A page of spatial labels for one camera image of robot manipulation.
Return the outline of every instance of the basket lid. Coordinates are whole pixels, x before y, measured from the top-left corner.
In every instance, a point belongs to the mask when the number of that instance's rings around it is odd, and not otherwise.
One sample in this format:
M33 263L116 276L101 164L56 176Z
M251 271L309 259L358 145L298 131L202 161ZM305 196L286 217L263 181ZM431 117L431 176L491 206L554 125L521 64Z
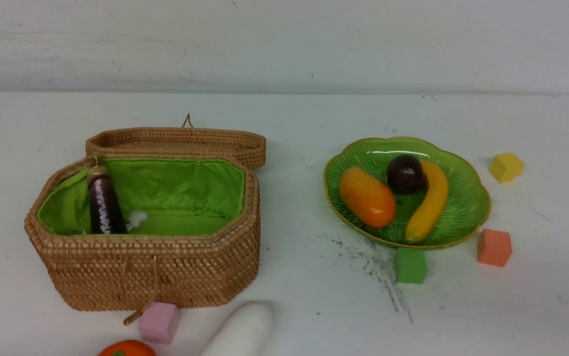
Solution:
M103 131L86 140L85 149L87 155L217 154L233 157L255 169L265 165L267 140L247 131L194 128L188 113L180 128Z

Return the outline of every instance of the yellow banana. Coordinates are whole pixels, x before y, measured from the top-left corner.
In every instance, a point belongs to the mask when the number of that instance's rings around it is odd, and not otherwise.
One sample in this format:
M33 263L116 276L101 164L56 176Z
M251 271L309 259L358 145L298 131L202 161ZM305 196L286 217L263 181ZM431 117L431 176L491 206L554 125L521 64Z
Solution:
M447 203L449 183L445 172L430 161L420 160L427 179L427 193L405 227L405 241L409 244L423 241L434 229Z

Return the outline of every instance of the green plate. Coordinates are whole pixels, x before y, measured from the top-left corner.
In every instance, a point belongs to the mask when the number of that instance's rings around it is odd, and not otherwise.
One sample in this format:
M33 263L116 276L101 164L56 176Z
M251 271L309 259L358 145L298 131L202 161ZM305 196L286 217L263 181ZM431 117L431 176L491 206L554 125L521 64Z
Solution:
M380 230L364 225L354 216L338 190L339 178L354 166L362 167L385 182L388 163L404 153L434 162L449 181L449 197L443 215L429 236L415 245L405 244L405 226L425 197L425 190L412 195L396 194L395 219L389 227ZM489 193L469 162L415 137L368 138L353 142L326 164L324 181L326 199L335 214L361 234L391 246L435 249L456 245L472 237L491 211Z

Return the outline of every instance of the basket handle loop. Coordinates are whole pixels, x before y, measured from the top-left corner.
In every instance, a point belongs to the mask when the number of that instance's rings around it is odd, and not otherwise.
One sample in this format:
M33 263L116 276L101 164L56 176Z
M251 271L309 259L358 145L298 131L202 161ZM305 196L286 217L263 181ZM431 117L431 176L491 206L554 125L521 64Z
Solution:
M188 113L188 115L186 115L186 119L183 120L183 125L181 126L181 128L185 128L186 124L190 125L190 129L194 129L194 126L192 125L192 121L190 121L190 113Z
M155 297L159 293L157 291L158 282L157 282L157 256L156 255L153 256L153 278L154 278L154 280L153 280L153 291L150 294L150 299L148 300L148 302L146 304L144 304L144 306L142 306L142 308L140 308L138 311L135 311L134 313L132 313L131 315L126 317L124 319L124 325L129 326L131 324L131 322L134 322L140 316L142 316L142 314L144 314L144 310L148 309L148 307L155 301Z

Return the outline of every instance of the eggplant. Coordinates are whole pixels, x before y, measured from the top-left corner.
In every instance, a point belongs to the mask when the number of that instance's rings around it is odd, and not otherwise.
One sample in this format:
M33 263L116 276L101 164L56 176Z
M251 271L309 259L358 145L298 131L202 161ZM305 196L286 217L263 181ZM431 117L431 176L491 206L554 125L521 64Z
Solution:
M99 156L90 158L87 185L92 234L128 233L111 174Z

